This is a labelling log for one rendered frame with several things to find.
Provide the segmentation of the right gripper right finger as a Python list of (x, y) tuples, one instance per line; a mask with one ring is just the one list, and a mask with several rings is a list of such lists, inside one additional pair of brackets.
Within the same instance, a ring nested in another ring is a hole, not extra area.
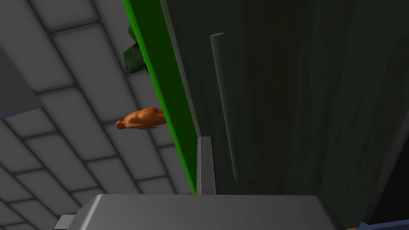
[(212, 160), (212, 147), (211, 138), (204, 138), (204, 193), (206, 195), (215, 195), (215, 180), (214, 180), (214, 167)]

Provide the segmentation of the orange lumpy vegetable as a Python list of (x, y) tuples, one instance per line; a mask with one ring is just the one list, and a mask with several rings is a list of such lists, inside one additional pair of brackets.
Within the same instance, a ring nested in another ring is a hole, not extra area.
[(117, 129), (156, 129), (160, 125), (166, 124), (166, 118), (163, 110), (148, 107), (140, 111), (135, 111), (127, 115), (123, 120), (117, 121)]

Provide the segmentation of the dark green cupboard door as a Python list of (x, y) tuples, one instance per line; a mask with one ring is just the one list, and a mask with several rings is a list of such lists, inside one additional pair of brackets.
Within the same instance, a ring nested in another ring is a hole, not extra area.
[[(409, 219), (409, 0), (161, 0), (217, 194), (314, 195), (347, 228)], [(234, 179), (210, 35), (232, 65)]]

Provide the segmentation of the dark green leafy vegetable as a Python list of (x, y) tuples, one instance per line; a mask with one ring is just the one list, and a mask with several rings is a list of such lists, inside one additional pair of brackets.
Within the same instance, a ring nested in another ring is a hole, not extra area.
[(146, 66), (146, 63), (144, 62), (142, 52), (140, 50), (139, 44), (137, 42), (137, 39), (136, 39), (136, 36), (135, 36), (135, 33), (133, 31), (131, 24), (127, 28), (127, 32), (132, 37), (135, 43), (123, 53), (123, 60), (125, 63), (126, 70), (130, 74), (137, 73), (143, 69), (148, 71), (148, 68)]

